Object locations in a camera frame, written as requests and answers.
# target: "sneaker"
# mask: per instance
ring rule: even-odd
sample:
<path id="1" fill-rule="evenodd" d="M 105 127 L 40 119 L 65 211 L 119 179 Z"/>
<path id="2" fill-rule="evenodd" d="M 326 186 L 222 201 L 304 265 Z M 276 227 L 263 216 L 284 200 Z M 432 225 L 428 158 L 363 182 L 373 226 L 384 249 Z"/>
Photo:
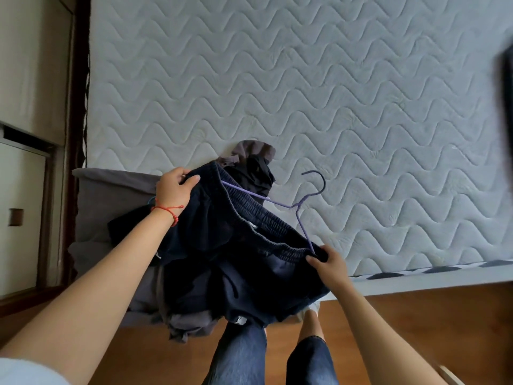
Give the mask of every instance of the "sneaker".
<path id="1" fill-rule="evenodd" d="M 304 310 L 298 313 L 299 321 L 303 321 L 305 318 L 305 313 L 307 310 L 313 310 L 317 315 L 319 314 L 319 309 L 321 308 L 321 301 L 317 300 L 316 302 L 310 304 L 310 306 L 306 307 Z"/>

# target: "jeans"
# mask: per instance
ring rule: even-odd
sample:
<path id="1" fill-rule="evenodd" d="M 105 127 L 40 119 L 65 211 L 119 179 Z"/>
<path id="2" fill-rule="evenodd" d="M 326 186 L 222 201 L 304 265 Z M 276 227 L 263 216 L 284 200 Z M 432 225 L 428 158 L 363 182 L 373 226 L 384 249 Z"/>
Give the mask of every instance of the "jeans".
<path id="1" fill-rule="evenodd" d="M 203 385 L 264 385 L 264 330 L 255 324 L 228 323 Z M 337 385 L 328 346 L 310 336 L 298 343 L 287 361 L 287 385 Z"/>

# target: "wardrobe door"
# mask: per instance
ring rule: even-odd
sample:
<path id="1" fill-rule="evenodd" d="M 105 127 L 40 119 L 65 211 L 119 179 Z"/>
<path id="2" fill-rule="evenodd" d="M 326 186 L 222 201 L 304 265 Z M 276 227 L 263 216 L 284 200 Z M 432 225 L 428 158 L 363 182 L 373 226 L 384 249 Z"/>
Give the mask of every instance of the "wardrobe door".
<path id="1" fill-rule="evenodd" d="M 0 297 L 36 285 L 45 163 L 0 143 Z"/>
<path id="2" fill-rule="evenodd" d="M 0 122 L 59 145 L 71 21 L 59 0 L 0 0 Z"/>

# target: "gray clothing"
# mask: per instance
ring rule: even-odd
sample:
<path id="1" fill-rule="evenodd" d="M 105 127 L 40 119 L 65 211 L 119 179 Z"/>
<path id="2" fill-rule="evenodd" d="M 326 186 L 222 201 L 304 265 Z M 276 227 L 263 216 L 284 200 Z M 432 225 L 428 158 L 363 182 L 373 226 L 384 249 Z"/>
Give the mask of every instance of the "gray clothing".
<path id="1" fill-rule="evenodd" d="M 234 166 L 236 163 L 245 163 L 250 155 L 260 155 L 271 162 L 276 154 L 276 149 L 267 143 L 260 141 L 241 141 L 238 142 L 229 156 L 220 156 L 216 159 L 221 167 Z"/>

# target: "white sleeve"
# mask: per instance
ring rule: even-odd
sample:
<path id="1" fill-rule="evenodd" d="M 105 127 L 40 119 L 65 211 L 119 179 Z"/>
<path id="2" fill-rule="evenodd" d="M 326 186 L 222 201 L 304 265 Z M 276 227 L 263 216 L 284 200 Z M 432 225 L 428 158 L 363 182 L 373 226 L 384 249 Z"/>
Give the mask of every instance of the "white sleeve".
<path id="1" fill-rule="evenodd" d="M 40 364 L 0 358 L 0 385 L 70 385 L 59 373 Z"/>

